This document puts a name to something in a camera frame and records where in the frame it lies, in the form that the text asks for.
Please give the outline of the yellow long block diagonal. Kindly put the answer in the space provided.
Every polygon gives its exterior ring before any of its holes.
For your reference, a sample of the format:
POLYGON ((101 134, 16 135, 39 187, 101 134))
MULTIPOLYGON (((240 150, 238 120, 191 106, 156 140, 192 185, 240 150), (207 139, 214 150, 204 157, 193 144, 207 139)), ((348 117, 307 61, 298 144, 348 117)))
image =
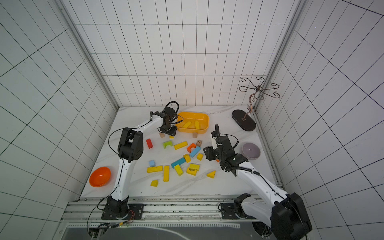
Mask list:
POLYGON ((188 121, 186 124, 184 124, 184 125, 182 126, 182 128, 187 129, 187 128, 189 128, 191 125, 192 125, 192 122, 188 121))

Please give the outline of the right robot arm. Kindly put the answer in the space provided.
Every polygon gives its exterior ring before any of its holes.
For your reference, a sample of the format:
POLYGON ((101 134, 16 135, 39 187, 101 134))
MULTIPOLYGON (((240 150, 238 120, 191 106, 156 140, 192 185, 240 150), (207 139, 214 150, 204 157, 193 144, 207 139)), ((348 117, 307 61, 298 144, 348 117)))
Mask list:
POLYGON ((274 185, 245 156, 236 153, 229 136, 220 133, 219 125, 215 125, 211 135, 212 145, 204 148, 206 159, 218 160, 223 171, 240 178, 261 198, 255 200, 248 193, 238 196, 234 200, 233 214, 238 219, 257 219, 254 229, 263 237, 274 235, 278 240, 307 238, 313 226, 303 199, 274 185))

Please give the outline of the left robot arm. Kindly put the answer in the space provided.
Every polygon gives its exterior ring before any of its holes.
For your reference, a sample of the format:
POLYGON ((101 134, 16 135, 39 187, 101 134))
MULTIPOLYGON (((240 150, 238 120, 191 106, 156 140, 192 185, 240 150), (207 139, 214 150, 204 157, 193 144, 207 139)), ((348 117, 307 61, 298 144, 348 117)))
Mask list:
POLYGON ((122 160, 119 164, 118 177, 113 192, 107 197, 107 207, 113 212, 118 213, 125 208, 128 194, 128 183, 134 170, 134 163, 144 153, 144 136, 158 130, 160 133, 174 137, 177 132, 179 122, 178 110, 179 103, 171 101, 159 112, 150 112, 147 121, 133 127, 121 129, 121 137, 115 152, 122 160))

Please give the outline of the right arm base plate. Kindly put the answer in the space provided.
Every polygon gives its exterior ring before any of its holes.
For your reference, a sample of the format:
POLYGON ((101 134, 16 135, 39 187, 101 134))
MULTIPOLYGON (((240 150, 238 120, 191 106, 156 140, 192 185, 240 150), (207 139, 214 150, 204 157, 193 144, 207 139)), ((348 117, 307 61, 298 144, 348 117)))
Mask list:
POLYGON ((235 203, 220 203, 218 210, 224 220, 256 220, 256 218, 246 215, 235 203))

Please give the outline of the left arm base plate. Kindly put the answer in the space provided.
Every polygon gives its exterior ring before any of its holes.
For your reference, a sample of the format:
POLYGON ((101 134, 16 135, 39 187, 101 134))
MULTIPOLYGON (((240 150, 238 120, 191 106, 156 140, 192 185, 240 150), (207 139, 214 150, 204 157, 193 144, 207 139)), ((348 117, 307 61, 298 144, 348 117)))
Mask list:
POLYGON ((141 220, 144 211, 144 204, 106 205, 102 214, 102 220, 141 220))

